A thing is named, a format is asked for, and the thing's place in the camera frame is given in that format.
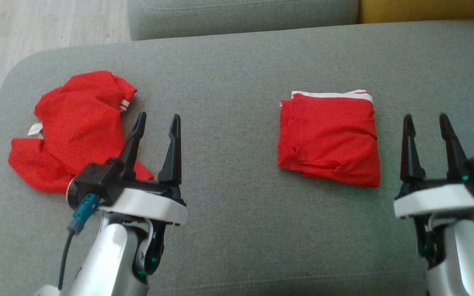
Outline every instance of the sofa cushion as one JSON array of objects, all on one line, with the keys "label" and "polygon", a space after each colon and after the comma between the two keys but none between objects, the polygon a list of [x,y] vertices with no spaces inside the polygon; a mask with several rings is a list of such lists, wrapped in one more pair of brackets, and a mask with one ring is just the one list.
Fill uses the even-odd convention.
[{"label": "sofa cushion", "polygon": [[358,0],[129,0],[132,40],[355,24]]},{"label": "sofa cushion", "polygon": [[[0,295],[58,280],[64,197],[28,187],[8,166],[12,137],[37,121],[40,96],[72,75],[107,69],[139,91],[124,129],[148,113],[139,160],[160,170],[182,116],[188,221],[169,227],[152,295],[425,293],[410,220],[397,220],[402,120],[416,125],[427,174],[446,172],[438,114],[474,155],[474,21],[333,26],[75,47],[26,58],[0,90]],[[277,167],[279,101],[291,90],[374,97],[381,187],[310,180]],[[68,289],[98,229],[69,250]]]}]

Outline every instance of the teal connector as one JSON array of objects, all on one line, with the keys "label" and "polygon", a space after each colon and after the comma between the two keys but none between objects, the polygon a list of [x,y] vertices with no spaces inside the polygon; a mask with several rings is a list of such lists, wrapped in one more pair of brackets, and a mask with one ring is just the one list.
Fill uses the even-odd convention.
[{"label": "teal connector", "polygon": [[98,211],[99,206],[100,198],[98,195],[88,194],[74,211],[73,220],[67,226],[67,230],[69,232],[74,231],[76,235],[79,234],[89,217]]}]

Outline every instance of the wooden floor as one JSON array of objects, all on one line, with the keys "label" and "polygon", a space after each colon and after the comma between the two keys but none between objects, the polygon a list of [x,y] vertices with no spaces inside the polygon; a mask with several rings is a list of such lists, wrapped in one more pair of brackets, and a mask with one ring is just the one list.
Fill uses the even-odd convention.
[{"label": "wooden floor", "polygon": [[0,0],[0,85],[33,53],[129,40],[126,0]]}]

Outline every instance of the red garment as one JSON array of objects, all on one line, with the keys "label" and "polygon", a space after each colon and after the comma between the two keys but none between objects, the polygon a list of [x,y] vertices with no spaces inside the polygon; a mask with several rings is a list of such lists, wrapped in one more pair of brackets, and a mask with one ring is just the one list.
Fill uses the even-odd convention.
[{"label": "red garment", "polygon": [[310,178],[380,186],[372,97],[293,92],[281,102],[278,166]]},{"label": "red garment", "polygon": [[[8,163],[32,188],[65,194],[68,184],[90,162],[117,157],[124,146],[120,111],[137,90],[108,71],[75,75],[41,97],[34,115],[43,139],[12,139]],[[152,179],[140,163],[139,179]]]}]

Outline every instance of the yellow cushion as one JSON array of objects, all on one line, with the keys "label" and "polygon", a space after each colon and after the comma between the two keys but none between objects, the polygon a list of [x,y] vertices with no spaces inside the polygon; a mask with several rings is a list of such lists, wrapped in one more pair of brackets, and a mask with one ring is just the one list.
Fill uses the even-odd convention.
[{"label": "yellow cushion", "polygon": [[474,0],[360,0],[360,23],[474,19]]}]

